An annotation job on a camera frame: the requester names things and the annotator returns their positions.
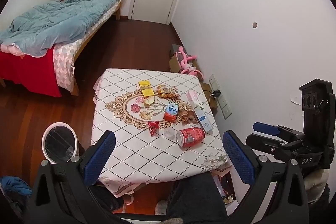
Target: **mattress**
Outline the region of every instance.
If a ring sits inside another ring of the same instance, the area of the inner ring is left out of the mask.
[[[97,23],[89,28],[83,38],[65,45],[56,44],[53,51],[53,61],[56,80],[59,87],[65,88],[70,92],[73,90],[76,53],[80,49],[81,44],[83,44],[95,30],[101,27],[115,13],[120,1],[116,2],[105,14],[103,14]]]

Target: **stuffed toy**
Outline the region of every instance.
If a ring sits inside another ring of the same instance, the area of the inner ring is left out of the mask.
[[[186,54],[183,51],[183,47],[179,47],[179,52],[176,52],[176,57],[178,58],[178,53],[182,54],[183,60],[181,61],[181,72],[182,74],[188,74],[188,75],[194,75],[198,76],[199,75],[199,80],[203,80],[203,74],[199,71],[196,70],[195,67],[192,67],[191,65],[188,64],[188,61],[194,60],[197,58],[197,56],[189,56],[187,57]]]

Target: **metal screw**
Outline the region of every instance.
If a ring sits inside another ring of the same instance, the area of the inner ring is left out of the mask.
[[[297,160],[296,159],[291,159],[291,164],[292,165],[297,165]]]
[[[42,166],[46,166],[49,163],[49,160],[43,160],[41,161]]]
[[[72,161],[72,162],[78,162],[78,161],[79,161],[79,156],[73,156],[73,157],[71,158],[71,161]]]
[[[267,158],[266,156],[264,156],[264,155],[260,155],[260,156],[259,156],[259,160],[260,160],[261,162],[266,162],[266,161],[268,160],[268,158]]]

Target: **diamond pattern sheet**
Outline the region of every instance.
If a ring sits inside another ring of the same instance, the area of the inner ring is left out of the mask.
[[[160,120],[166,99],[156,97],[156,105],[143,107],[138,82],[149,80],[153,90],[158,84],[173,85],[179,92],[179,106],[189,105],[186,94],[195,90],[204,103],[204,112],[213,125],[202,143],[180,147],[176,138],[166,138],[164,129],[181,130],[200,125]],[[116,146],[99,180],[116,196],[131,193],[141,183],[179,180],[206,171],[222,174],[231,164],[199,80],[195,76],[170,72],[107,69],[95,85],[96,102],[91,144],[106,130],[116,136]],[[160,120],[158,134],[150,135],[147,121]]]
[[[53,51],[54,70],[56,74],[57,85],[70,92],[74,87],[74,75],[71,73],[71,67],[74,66],[75,54],[78,52],[81,44],[101,25],[103,25],[116,11],[119,2],[116,2],[99,21],[86,32],[85,36],[69,44],[56,44]]]

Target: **wooden bed frame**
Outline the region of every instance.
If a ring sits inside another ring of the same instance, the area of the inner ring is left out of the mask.
[[[113,14],[114,16],[116,16],[116,18],[117,18],[118,21],[120,20],[120,15],[121,15],[121,5],[122,5],[122,1],[119,2],[116,11]],[[78,49],[77,53],[75,54],[74,62],[77,60],[77,58],[79,57],[79,55],[81,54],[81,52],[83,51],[83,49],[85,48],[85,46],[89,43],[89,41],[91,40],[91,38],[100,29],[100,27],[102,27],[102,25],[100,25],[92,34],[90,34],[90,36],[80,45],[80,48]],[[5,82],[4,82],[4,80],[2,78],[0,78],[0,84],[4,88],[6,87],[6,84],[5,84]],[[78,89],[78,85],[77,85],[77,81],[76,81],[75,75],[73,76],[73,90],[71,92],[71,95],[79,96],[79,89]]]

